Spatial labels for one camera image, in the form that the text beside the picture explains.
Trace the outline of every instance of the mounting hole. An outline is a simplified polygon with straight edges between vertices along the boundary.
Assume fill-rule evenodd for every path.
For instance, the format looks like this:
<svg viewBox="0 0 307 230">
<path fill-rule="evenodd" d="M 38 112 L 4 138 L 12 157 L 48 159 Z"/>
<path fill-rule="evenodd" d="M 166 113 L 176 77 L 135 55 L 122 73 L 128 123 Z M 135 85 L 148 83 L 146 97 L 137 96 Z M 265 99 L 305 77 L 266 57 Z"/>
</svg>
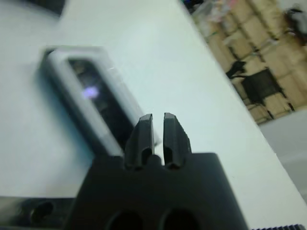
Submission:
<svg viewBox="0 0 307 230">
<path fill-rule="evenodd" d="M 173 209 L 165 218 L 163 230 L 199 230 L 195 217 L 185 209 Z"/>
<path fill-rule="evenodd" d="M 54 210 L 54 205 L 51 202 L 44 202 L 35 207 L 31 212 L 31 223 L 39 224 L 46 216 L 52 214 Z"/>
<path fill-rule="evenodd" d="M 119 213 L 111 220 L 108 230 L 142 230 L 143 221 L 141 217 L 132 211 Z"/>
</svg>

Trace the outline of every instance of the purple light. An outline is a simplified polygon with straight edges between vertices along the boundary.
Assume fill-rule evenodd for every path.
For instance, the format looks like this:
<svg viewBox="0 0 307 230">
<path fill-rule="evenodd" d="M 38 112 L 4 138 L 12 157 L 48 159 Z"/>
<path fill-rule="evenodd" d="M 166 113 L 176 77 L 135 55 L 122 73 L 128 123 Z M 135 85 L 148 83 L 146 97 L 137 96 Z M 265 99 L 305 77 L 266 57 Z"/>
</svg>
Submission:
<svg viewBox="0 0 307 230">
<path fill-rule="evenodd" d="M 93 99 L 99 95 L 99 91 L 95 86 L 91 86 L 83 90 L 82 94 L 85 98 Z"/>
</svg>

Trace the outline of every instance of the black chair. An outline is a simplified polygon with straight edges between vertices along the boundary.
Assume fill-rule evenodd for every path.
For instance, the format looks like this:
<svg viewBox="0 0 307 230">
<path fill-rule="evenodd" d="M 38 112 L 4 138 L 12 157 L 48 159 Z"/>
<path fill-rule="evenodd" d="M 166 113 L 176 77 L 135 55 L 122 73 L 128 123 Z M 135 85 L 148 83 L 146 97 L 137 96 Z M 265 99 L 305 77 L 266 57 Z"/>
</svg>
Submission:
<svg viewBox="0 0 307 230">
<path fill-rule="evenodd" d="M 266 107 L 265 99 L 276 93 L 280 93 L 285 99 L 288 100 L 287 95 L 278 84 L 275 77 L 272 75 L 270 69 L 266 68 L 258 73 L 250 76 L 235 75 L 229 79 L 244 78 L 241 82 L 243 89 L 252 104 L 263 105 L 271 119 L 274 119 L 272 113 Z M 287 102 L 289 108 L 294 111 L 292 104 Z"/>
</svg>

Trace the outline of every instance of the white table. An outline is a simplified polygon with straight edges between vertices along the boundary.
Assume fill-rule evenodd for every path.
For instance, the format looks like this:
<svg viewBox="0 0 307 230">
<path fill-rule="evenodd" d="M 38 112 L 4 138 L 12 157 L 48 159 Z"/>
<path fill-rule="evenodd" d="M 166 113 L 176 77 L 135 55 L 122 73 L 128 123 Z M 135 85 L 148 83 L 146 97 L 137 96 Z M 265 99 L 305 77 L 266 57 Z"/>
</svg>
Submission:
<svg viewBox="0 0 307 230">
<path fill-rule="evenodd" d="M 219 155 L 251 228 L 307 225 L 306 204 L 177 1 L 70 0 L 58 21 L 2 0 L 0 32 L 0 195 L 76 195 L 91 153 L 36 69 L 46 45 L 103 46 L 161 137 L 171 112 L 194 152 Z"/>
</svg>

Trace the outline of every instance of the gray device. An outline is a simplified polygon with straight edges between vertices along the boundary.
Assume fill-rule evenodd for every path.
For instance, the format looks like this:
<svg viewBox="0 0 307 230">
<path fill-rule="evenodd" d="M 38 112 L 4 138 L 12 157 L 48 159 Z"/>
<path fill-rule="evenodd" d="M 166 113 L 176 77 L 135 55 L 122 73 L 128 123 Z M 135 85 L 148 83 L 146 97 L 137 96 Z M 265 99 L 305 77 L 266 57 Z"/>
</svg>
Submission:
<svg viewBox="0 0 307 230">
<path fill-rule="evenodd" d="M 60 46 L 46 52 L 41 69 L 94 153 L 122 155 L 143 113 L 107 53 L 99 47 Z"/>
</svg>

